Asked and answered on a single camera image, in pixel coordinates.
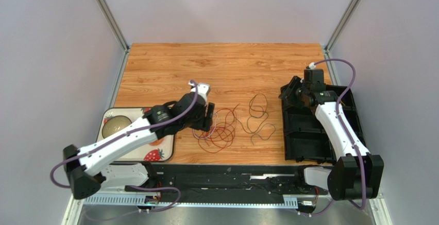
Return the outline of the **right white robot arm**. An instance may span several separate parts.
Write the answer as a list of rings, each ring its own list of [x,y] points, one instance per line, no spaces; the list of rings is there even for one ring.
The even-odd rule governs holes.
[[[279,98],[285,159],[315,162],[299,171],[303,184],[334,200],[376,198],[384,161],[363,144],[351,91],[325,84],[321,69],[306,69],[281,87]]]

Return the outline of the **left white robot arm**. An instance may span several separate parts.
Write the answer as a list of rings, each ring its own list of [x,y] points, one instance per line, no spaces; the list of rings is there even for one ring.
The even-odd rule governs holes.
[[[206,100],[190,92],[179,101],[151,107],[129,126],[99,142],[81,148],[65,147],[62,164],[73,197],[80,200],[103,188],[141,186],[148,182],[151,172],[143,164],[112,166],[112,163],[141,146],[186,128],[209,131],[215,104]]]

